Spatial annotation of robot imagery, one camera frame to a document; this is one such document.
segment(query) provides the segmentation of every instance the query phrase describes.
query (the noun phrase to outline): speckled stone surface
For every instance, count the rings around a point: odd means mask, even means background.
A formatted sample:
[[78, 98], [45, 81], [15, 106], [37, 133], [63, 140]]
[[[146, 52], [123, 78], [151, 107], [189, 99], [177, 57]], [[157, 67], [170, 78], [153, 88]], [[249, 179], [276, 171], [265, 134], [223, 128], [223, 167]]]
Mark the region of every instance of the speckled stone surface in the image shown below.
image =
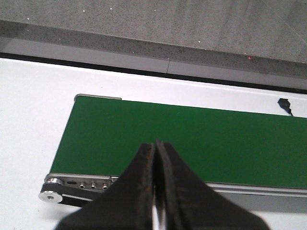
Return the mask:
[[307, 62], [306, 7], [294, 0], [1, 0], [0, 19]]
[[0, 36], [305, 79], [306, 17], [305, 0], [0, 0]]

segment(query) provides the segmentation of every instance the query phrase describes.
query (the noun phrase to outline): white surface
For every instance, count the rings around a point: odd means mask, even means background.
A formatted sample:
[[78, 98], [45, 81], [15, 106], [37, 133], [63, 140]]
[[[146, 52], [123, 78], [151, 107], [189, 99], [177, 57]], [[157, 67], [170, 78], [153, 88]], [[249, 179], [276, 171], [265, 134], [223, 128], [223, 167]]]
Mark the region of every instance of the white surface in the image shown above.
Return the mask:
[[[50, 230], [76, 210], [38, 199], [78, 93], [307, 117], [307, 95], [56, 66], [0, 58], [0, 229]], [[307, 214], [257, 212], [274, 230], [303, 230]]]

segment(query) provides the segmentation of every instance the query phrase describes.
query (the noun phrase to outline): screw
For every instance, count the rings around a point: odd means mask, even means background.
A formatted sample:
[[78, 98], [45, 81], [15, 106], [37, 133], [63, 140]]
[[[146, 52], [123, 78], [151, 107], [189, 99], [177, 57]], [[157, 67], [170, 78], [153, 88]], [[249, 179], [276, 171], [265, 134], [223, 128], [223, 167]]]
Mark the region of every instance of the screw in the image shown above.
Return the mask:
[[43, 191], [38, 195], [38, 197], [49, 203], [59, 203], [63, 200], [62, 195], [53, 191]]
[[104, 190], [107, 190], [107, 189], [108, 189], [107, 183], [104, 183], [102, 188], [103, 188]]
[[80, 187], [80, 188], [85, 188], [85, 183], [84, 183], [84, 182], [81, 182], [79, 187]]

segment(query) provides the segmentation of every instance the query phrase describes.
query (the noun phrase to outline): black strip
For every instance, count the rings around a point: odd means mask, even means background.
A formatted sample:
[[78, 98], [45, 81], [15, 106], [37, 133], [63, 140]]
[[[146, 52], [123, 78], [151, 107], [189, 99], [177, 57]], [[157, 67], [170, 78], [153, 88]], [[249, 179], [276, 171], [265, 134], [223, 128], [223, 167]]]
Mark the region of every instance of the black strip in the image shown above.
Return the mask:
[[67, 196], [63, 196], [63, 200], [59, 202], [59, 204], [70, 205], [70, 206], [75, 206], [75, 207], [83, 207], [84, 205], [88, 203], [89, 201], [71, 198]]
[[33, 57], [33, 56], [9, 54], [9, 53], [0, 52], [0, 58], [32, 61], [32, 62], [47, 63], [47, 64], [53, 64], [53, 65], [72, 66], [72, 67], [79, 67], [79, 68], [85, 68], [85, 69], [106, 70], [106, 71], [112, 71], [112, 72], [129, 73], [129, 74], [145, 75], [145, 76], [168, 78], [168, 79], [177, 79], [177, 80], [184, 80], [184, 81], [196, 81], [196, 82], [205, 82], [205, 83], [220, 84], [220, 85], [246, 87], [246, 88], [253, 88], [253, 89], [307, 94], [307, 90], [295, 89], [295, 88], [262, 85], [262, 84], [254, 84], [254, 83], [246, 83], [246, 82], [238, 82], [238, 81], [230, 81], [230, 80], [193, 77], [193, 76], [160, 73], [160, 72], [137, 70], [137, 69], [127, 69], [127, 68], [120, 68], [120, 67], [113, 67], [113, 66], [89, 64], [89, 63], [83, 63], [83, 62], [51, 59], [51, 58], [45, 58], [45, 57]]

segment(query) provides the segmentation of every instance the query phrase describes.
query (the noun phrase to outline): green conveyor belt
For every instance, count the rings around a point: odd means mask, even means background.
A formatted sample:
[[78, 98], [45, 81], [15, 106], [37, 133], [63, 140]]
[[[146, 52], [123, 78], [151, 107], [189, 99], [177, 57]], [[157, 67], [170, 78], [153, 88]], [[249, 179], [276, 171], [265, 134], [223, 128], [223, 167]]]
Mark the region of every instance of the green conveyor belt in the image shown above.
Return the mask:
[[88, 96], [76, 98], [50, 172], [119, 176], [157, 138], [206, 182], [307, 188], [306, 118]]

